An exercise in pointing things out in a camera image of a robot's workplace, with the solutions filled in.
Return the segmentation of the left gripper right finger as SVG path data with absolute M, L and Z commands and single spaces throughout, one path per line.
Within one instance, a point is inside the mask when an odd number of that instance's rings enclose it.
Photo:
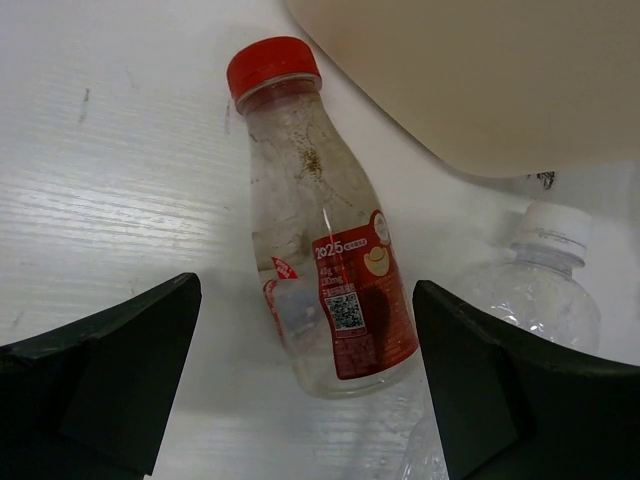
M 635 479 L 639 369 L 526 332 L 430 281 L 412 298 L 453 479 Z

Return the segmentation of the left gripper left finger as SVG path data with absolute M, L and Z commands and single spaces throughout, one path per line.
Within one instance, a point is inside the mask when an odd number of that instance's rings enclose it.
M 201 304 L 194 273 L 1 348 L 4 479 L 152 474 Z

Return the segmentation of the clear bottle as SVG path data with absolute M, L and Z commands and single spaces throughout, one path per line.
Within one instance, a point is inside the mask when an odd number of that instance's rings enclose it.
M 531 204 L 512 240 L 511 256 L 462 272 L 452 284 L 453 295 L 547 341 L 595 353 L 600 313 L 573 277 L 585 263 L 590 225 L 590 216 L 582 211 Z M 429 384 L 425 413 L 409 437 L 400 477 L 453 479 L 448 474 Z

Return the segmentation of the red-capped labelled small bottle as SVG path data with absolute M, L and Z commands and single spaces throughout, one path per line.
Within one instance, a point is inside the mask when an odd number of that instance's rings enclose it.
M 279 36 L 230 61 L 250 146 L 251 238 L 265 301 L 301 388 L 368 394 L 403 379 L 419 342 L 376 192 L 336 130 L 311 48 Z

